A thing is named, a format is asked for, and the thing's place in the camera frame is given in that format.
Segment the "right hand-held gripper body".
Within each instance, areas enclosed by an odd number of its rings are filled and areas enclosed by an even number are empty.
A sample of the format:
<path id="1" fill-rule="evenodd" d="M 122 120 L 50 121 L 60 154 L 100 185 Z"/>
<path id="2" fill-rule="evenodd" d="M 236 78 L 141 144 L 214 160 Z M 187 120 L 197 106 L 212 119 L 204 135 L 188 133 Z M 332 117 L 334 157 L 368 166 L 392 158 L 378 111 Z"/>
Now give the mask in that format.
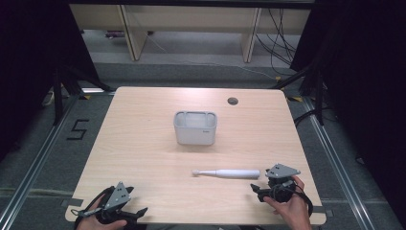
<path id="1" fill-rule="evenodd" d="M 278 202 L 289 201 L 296 187 L 296 182 L 292 176 L 300 173 L 299 170 L 280 163 L 277 163 L 271 169 L 267 169 L 265 175 L 268 178 L 268 186 L 270 187 L 268 194 Z"/>

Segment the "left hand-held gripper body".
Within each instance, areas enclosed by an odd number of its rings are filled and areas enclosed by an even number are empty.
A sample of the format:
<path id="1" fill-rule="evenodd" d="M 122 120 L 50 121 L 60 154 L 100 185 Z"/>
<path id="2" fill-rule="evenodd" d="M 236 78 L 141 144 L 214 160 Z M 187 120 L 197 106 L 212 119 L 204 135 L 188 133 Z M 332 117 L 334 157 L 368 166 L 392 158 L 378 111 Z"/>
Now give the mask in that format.
<path id="1" fill-rule="evenodd" d="M 130 195 L 126 191 L 123 182 L 119 182 L 116 187 L 110 187 L 101 199 L 98 207 L 101 211 L 96 214 L 99 222 L 103 224 L 112 223 L 124 219 L 128 223 L 135 223 L 137 219 L 132 217 L 132 213 L 122 210 L 130 200 Z"/>

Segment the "white electric toothbrush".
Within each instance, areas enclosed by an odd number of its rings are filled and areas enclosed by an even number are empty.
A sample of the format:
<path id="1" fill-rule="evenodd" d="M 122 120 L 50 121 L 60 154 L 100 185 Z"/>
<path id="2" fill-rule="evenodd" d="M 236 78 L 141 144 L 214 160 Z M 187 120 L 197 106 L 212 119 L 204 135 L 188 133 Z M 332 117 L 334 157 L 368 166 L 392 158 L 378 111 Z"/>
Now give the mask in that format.
<path id="1" fill-rule="evenodd" d="M 211 171 L 200 171 L 193 170 L 193 175 L 207 175 L 215 176 L 221 178 L 242 178 L 242 179 L 258 179 L 259 170 L 211 170 Z"/>

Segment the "grey plastic holder box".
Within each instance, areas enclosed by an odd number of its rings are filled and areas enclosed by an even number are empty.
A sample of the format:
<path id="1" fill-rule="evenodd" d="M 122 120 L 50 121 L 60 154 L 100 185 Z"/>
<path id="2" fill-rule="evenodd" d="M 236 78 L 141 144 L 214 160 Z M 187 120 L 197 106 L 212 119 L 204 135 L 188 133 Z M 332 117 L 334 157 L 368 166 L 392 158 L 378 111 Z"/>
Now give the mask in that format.
<path id="1" fill-rule="evenodd" d="M 217 117 L 209 111 L 178 111 L 173 126 L 178 144 L 209 146 L 215 141 Z"/>

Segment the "person's right hand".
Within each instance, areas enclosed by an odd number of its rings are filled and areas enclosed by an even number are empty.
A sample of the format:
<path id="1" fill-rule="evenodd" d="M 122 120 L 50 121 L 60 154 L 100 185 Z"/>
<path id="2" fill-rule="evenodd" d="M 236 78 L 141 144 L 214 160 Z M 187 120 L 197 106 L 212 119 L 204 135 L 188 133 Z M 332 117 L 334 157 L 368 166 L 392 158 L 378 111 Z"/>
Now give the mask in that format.
<path id="1" fill-rule="evenodd" d="M 266 196 L 264 202 L 274 208 L 273 214 L 282 217 L 291 230 L 312 230 L 305 201 L 293 195 L 289 201 L 280 203 Z"/>

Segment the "person's left hand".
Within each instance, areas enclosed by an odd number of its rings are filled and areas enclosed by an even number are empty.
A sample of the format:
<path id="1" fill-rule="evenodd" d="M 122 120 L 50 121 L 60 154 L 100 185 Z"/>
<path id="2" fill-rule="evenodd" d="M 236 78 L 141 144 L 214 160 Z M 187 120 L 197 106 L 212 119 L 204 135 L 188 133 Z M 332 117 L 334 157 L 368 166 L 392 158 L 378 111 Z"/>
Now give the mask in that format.
<path id="1" fill-rule="evenodd" d="M 124 219 L 103 224 L 95 216 L 91 216 L 83 218 L 75 230 L 122 230 L 125 226 L 127 226 L 127 222 Z"/>

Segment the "black metal stand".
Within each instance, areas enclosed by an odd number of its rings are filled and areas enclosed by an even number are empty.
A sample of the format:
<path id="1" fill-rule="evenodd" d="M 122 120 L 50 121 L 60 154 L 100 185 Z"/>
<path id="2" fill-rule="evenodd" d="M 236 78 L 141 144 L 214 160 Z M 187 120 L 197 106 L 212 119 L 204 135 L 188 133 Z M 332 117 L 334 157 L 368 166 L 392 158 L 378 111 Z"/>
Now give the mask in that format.
<path id="1" fill-rule="evenodd" d="M 79 96 L 84 91 L 79 86 L 79 81 L 87 81 L 98 86 L 104 92 L 114 92 L 115 88 L 100 81 L 97 73 L 88 75 L 85 72 L 69 65 L 59 65 L 53 73 L 53 89 L 55 102 L 54 125 L 57 125 L 63 117 L 62 88 L 65 88 L 70 95 Z"/>
<path id="2" fill-rule="evenodd" d="M 316 64 L 309 64 L 304 69 L 300 70 L 293 76 L 290 76 L 286 80 L 278 82 L 276 85 L 272 86 L 272 89 L 282 89 L 288 84 L 303 78 L 302 84 L 300 86 L 300 94 L 302 96 L 308 96 L 314 93 L 315 97 L 315 107 L 310 111 L 306 112 L 298 121 L 297 124 L 306 116 L 314 115 L 322 126 L 323 121 L 323 75 L 320 68 Z"/>

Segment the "black curtain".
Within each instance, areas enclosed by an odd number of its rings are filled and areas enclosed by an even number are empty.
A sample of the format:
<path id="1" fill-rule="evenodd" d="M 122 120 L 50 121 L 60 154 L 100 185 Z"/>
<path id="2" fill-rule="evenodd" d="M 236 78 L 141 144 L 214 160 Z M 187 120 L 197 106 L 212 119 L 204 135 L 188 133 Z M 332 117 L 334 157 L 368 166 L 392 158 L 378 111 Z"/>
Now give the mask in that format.
<path id="1" fill-rule="evenodd" d="M 406 229 L 406 0 L 314 0 L 291 68 L 315 57 L 343 9 L 324 82 L 375 183 Z"/>
<path id="2" fill-rule="evenodd" d="M 0 161 L 55 79 L 75 93 L 98 73 L 67 0 L 0 0 Z"/>

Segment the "aluminium floor rail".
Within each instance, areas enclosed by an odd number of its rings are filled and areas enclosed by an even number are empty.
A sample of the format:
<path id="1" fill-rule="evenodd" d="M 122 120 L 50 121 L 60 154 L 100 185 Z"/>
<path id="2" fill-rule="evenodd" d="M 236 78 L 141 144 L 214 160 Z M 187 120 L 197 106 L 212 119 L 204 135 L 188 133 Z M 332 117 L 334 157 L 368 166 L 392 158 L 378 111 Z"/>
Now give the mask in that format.
<path id="1" fill-rule="evenodd" d="M 45 109 L 0 163 L 0 230 L 73 229 L 65 211 L 87 157 L 80 137 L 87 124 L 79 119 L 86 102 L 64 102 L 59 122 L 53 125 L 53 110 Z"/>
<path id="2" fill-rule="evenodd" d="M 315 115 L 311 115 L 310 121 L 319 137 L 327 158 L 333 168 L 337 180 L 343 190 L 343 193 L 349 203 L 349 206 L 361 228 L 361 230 L 376 230 L 372 223 L 372 218 L 364 205 L 360 195 L 356 192 L 355 187 L 341 162 L 335 147 L 333 146 L 327 131 L 321 125 L 320 119 Z"/>

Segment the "light wooden desk frame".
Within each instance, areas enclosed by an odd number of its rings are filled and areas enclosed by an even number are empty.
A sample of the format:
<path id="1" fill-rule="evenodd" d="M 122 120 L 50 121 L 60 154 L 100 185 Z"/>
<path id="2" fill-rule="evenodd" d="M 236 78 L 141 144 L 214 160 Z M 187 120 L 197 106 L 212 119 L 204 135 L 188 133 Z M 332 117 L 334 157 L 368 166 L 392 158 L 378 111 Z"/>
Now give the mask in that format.
<path id="1" fill-rule="evenodd" d="M 130 56 L 138 60 L 149 32 L 205 32 L 240 35 L 242 58 L 252 57 L 255 35 L 300 35 L 309 10 L 72 4 L 82 30 L 122 31 Z"/>

